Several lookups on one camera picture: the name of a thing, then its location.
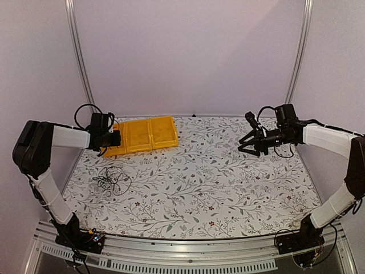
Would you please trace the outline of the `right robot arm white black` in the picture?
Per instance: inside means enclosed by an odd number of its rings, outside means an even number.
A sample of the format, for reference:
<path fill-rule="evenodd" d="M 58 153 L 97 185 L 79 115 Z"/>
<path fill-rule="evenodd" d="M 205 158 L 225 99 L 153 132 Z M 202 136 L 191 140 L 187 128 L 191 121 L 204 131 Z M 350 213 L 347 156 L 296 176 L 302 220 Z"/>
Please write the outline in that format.
<path fill-rule="evenodd" d="M 306 249 L 316 241 L 321 229 L 342 218 L 364 199 L 364 134 L 316 119 L 302 120 L 297 117 L 292 104 L 264 106 L 262 109 L 274 112 L 276 127 L 268 129 L 259 121 L 259 114 L 247 112 L 245 119 L 252 129 L 240 139 L 240 152 L 261 156 L 268 155 L 270 148 L 302 145 L 313 150 L 317 148 L 326 156 L 332 155 L 334 159 L 329 162 L 342 168 L 343 179 L 338 181 L 338 189 L 301 221 L 295 244 Z"/>

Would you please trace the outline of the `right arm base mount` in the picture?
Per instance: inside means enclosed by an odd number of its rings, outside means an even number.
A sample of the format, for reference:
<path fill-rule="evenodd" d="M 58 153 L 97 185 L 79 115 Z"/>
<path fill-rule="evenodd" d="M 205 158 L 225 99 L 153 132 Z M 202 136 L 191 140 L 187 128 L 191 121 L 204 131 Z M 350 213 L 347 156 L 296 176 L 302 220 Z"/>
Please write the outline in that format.
<path fill-rule="evenodd" d="M 287 231 L 288 234 L 276 234 L 274 237 L 274 246 L 278 249 L 279 254 L 299 252 L 293 256 L 297 266 L 301 268 L 314 266 L 323 252 L 325 243 L 322 235 L 323 229 L 312 229 L 308 225 L 304 225 L 298 232 Z"/>

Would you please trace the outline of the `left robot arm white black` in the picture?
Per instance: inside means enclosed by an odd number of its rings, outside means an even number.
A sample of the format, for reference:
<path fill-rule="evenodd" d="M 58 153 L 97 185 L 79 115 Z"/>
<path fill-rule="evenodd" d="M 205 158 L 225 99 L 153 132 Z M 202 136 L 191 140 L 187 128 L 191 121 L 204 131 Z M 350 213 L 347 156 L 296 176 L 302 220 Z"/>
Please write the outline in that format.
<path fill-rule="evenodd" d="M 79 220 L 63 200 L 51 172 L 54 147 L 87 149 L 103 154 L 102 148 L 121 143 L 120 131 L 112 130 L 114 114 L 94 113 L 85 129 L 51 122 L 27 121 L 13 149 L 13 162 L 30 183 L 36 199 L 46 209 L 62 237 L 73 248 L 85 242 Z"/>

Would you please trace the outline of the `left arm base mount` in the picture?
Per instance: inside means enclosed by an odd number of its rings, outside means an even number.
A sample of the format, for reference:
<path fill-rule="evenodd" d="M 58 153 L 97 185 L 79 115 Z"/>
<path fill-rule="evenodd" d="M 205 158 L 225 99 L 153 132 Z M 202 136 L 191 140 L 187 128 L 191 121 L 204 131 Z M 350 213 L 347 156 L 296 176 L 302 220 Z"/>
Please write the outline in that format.
<path fill-rule="evenodd" d="M 57 230 L 55 242 L 79 251 L 86 251 L 95 254 L 101 254 L 104 247 L 104 234 L 96 229 L 82 231 L 79 225 L 78 217 L 73 213 L 67 224 L 59 224 L 56 220 L 51 221 Z"/>

